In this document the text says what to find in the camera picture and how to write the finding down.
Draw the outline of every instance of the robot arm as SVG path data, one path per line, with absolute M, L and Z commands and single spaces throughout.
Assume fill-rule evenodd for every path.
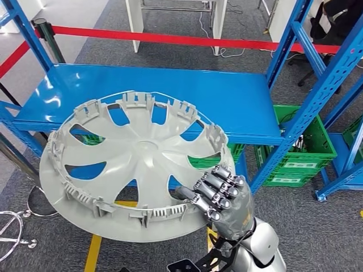
M 177 193 L 203 211 L 219 234 L 213 250 L 196 263 L 200 271 L 211 271 L 214 258 L 226 263 L 220 271 L 286 271 L 275 230 L 254 216 L 252 194 L 245 177 L 216 165 L 193 189 L 182 186 Z

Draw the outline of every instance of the robot finger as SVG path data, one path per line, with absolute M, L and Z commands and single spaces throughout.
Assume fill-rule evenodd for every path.
M 190 190 L 185 186 L 180 186 L 176 189 L 177 194 L 180 194 L 185 198 L 188 198 L 191 203 L 197 206 L 203 213 L 207 215 L 209 220 L 218 221 L 220 219 L 220 214 L 216 209 L 210 206 L 207 201 L 204 200 L 201 195 Z
M 214 166 L 211 173 L 234 186 L 242 186 L 245 182 L 244 176 L 233 176 L 230 171 L 220 165 Z
M 231 201 L 227 199 L 224 194 L 211 188 L 205 184 L 203 180 L 197 181 L 194 185 L 194 190 L 208 198 L 219 209 L 225 210 L 231 207 Z
M 235 186 L 224 181 L 218 176 L 214 176 L 211 173 L 205 172 L 201 177 L 201 180 L 209 186 L 218 190 L 220 193 L 222 193 L 226 197 L 233 198 L 238 194 L 238 190 L 235 188 Z

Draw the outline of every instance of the shelf surface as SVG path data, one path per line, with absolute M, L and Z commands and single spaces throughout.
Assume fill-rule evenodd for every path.
M 23 130 L 57 129 L 82 103 L 134 90 L 185 100 L 222 127 L 231 142 L 278 145 L 263 74 L 61 64 L 51 68 L 15 119 Z

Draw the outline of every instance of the retractable belt barrier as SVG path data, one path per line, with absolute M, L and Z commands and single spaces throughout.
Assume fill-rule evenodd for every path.
M 78 27 L 61 27 L 58 25 L 52 26 L 55 34 L 93 37 L 101 39 L 115 39 L 115 40 L 137 40 L 149 43 L 162 44 L 179 44 L 179 45 L 193 45 L 193 46 L 220 46 L 223 48 L 246 48 L 246 49 L 261 49 L 261 50 L 276 50 L 278 42 L 270 41 L 255 41 L 255 40 L 241 40 L 241 39 L 209 39 L 206 37 L 190 37 L 177 36 L 158 33 L 136 33 L 129 31 L 115 31 L 107 29 L 90 29 Z M 335 54 L 339 46 L 335 45 L 314 45 L 318 53 Z M 29 50 L 26 41 L 23 42 L 17 50 L 14 51 L 8 59 L 0 65 L 0 78 L 3 77 L 15 63 L 19 61 L 23 55 Z M 293 52 L 303 52 L 300 44 L 294 44 L 291 48 Z

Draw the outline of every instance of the green crate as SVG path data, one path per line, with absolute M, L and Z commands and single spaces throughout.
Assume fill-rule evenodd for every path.
M 315 175 L 293 174 L 293 173 L 278 173 L 270 175 L 263 186 L 285 186 L 285 187 L 302 187 Z
M 348 128 L 343 132 L 343 137 L 344 141 L 348 145 L 348 147 L 351 147 L 355 137 L 356 131 L 358 127 L 361 123 L 361 116 L 358 118 L 357 120 L 354 121 L 352 124 L 349 125 Z M 358 152 L 356 153 L 355 158 L 354 159 L 355 163 L 359 163 L 363 159 L 363 142 L 361 143 Z
M 267 158 L 266 146 L 254 146 L 254 154 L 260 168 Z M 314 177 L 315 174 L 306 173 L 281 173 L 273 171 L 264 183 L 263 186 L 286 186 L 301 187 Z
M 299 106 L 273 106 L 278 123 L 288 122 L 294 117 Z M 266 186 L 299 187 L 309 181 L 321 168 L 337 156 L 328 132 L 319 116 L 315 117 L 303 133 L 306 152 L 294 152 L 292 147 L 269 176 Z M 257 166 L 260 168 L 274 146 L 254 146 Z
M 101 143 L 104 140 L 103 137 L 94 135 L 94 134 L 88 134 L 88 135 L 76 135 L 76 137 L 81 137 L 84 144 L 88 146 L 94 146 L 99 143 Z
M 294 117 L 299 106 L 273 106 L 278 123 L 287 122 Z M 329 139 L 319 116 L 315 117 L 303 133 L 306 152 L 288 151 L 275 170 L 278 173 L 306 173 L 312 175 L 329 164 L 337 152 Z M 266 146 L 269 155 L 273 146 Z
M 229 143 L 227 144 L 228 148 L 231 150 L 232 156 L 235 163 L 236 163 L 241 153 L 245 148 L 244 144 L 241 143 Z M 218 164 L 220 161 L 220 157 L 219 155 L 214 155 L 208 158 L 192 158 L 188 156 L 190 164 L 195 168 L 210 168 L 213 167 L 216 164 Z

